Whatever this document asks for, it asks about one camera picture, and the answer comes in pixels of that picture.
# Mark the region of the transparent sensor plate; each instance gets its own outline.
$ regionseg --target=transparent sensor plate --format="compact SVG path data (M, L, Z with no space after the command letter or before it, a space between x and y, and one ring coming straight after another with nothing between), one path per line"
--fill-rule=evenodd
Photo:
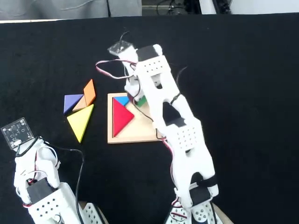
M1 128L11 150L17 151L19 145L34 138L25 118L18 119Z
M110 54L118 56L121 52L132 46L133 44L126 42L126 41L121 41L117 42L115 45L111 46L108 48L108 51Z

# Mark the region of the tangram piece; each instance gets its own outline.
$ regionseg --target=tangram piece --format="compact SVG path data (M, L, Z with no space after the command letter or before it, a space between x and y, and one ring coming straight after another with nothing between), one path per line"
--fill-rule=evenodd
M86 108L86 107L87 107L87 105L86 105L85 97L83 96L79 100L79 102L76 104L76 106L74 107L73 112L79 111L79 110L81 110L83 108Z
M129 98L127 96L124 97L114 97L121 105L126 106L129 102Z
M86 87L83 89L86 105L89 106L95 99L95 90L93 86L93 80L91 79Z
M128 111L116 99L113 99L113 136L115 137L132 119L134 114Z
M93 104L67 117L67 120L80 143L92 111Z
M83 94L64 96L64 114L66 114L81 98Z
M138 107L142 107L143 104L146 102L146 98L145 96L143 96L138 102L137 102L137 106Z

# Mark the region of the orange triangle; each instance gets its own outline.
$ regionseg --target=orange triangle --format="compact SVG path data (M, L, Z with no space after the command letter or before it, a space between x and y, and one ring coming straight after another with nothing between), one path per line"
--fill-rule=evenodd
M93 100L95 99L95 90L93 86L93 80L91 79L86 87L83 89L86 105L89 106L92 104Z
M118 135L133 118L134 114L113 98L113 137Z
M86 101L85 101L85 96L83 96L79 102L77 103L77 105L74 107L73 112L79 111L83 108L87 107L86 105Z

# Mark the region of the white wall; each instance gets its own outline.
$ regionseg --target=white wall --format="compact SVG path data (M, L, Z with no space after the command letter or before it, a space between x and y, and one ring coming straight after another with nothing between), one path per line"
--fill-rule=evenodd
M232 14L299 12L299 0L232 0Z

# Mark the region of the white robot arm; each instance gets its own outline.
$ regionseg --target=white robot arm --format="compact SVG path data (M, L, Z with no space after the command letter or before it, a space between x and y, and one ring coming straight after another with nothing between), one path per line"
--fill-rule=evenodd
M128 72L125 90L135 102L146 97L153 127L165 137L163 142L172 151L171 175L177 195L172 205L174 209L182 209L181 214L177 209L171 212L166 223L180 222L183 218L186 224L194 223L194 220L215 223L213 213L209 212L209 202L219 193L213 160L205 145L201 122L194 117L186 98L180 93L162 48L156 44L135 49L132 44L119 41L108 50L124 60ZM166 124L163 102L173 106L181 117Z
M92 203L88 203L82 211L70 186L59 180L60 161L55 149L78 151L84 161L81 151L55 147L42 137L33 138L24 118L1 130L11 149L17 151L14 187L35 224L104 223Z

